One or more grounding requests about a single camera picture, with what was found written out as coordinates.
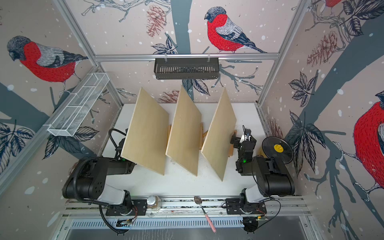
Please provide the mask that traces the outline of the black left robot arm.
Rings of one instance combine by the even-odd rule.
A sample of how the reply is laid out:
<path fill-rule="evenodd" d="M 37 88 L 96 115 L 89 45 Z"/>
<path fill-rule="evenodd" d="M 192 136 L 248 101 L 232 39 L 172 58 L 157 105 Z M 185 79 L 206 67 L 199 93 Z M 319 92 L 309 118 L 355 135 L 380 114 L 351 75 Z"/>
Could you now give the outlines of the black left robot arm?
<path fill-rule="evenodd" d="M 84 157 L 80 159 L 62 188 L 65 199 L 100 206 L 117 206 L 126 209 L 133 207 L 128 191 L 117 189 L 106 183 L 107 176 L 129 175 L 136 165 L 122 157 L 125 139 L 117 144 L 112 132 L 120 133 L 124 137 L 128 132 L 109 129 L 108 135 L 115 147 L 115 156 L 113 158 Z"/>

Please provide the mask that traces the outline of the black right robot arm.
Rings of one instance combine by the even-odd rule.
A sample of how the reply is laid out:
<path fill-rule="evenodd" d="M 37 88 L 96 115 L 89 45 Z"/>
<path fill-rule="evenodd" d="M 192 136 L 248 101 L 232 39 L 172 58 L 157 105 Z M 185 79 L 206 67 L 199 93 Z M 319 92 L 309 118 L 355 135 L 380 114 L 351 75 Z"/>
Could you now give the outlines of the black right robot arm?
<path fill-rule="evenodd" d="M 239 204 L 251 206 L 273 196 L 285 197 L 295 193 L 295 185 L 286 164 L 293 160 L 293 149 L 281 138 L 267 137 L 262 142 L 262 154 L 254 156 L 257 140 L 250 130 L 241 138 L 235 134 L 231 144 L 238 150 L 236 171 L 241 176 L 251 176 L 255 185 L 240 193 Z"/>

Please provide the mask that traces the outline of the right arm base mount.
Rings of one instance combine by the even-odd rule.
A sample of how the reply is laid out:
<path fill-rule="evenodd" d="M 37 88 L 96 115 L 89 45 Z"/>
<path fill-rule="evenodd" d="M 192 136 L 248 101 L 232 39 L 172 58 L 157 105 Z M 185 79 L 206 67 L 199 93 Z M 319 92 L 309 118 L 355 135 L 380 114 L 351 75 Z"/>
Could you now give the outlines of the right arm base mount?
<path fill-rule="evenodd" d="M 265 215 L 267 213 L 264 203 L 248 203 L 239 198 L 227 198 L 222 207 L 228 215 Z"/>

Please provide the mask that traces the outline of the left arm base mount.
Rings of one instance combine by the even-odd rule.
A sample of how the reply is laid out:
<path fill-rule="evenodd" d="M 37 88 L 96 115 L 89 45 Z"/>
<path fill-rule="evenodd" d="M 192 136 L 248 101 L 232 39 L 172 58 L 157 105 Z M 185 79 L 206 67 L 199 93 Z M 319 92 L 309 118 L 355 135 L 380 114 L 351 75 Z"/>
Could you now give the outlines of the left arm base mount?
<path fill-rule="evenodd" d="M 147 212 L 146 199 L 133 199 L 131 202 L 124 201 L 122 205 L 108 206 L 106 216 L 123 217 L 123 216 L 145 216 Z"/>

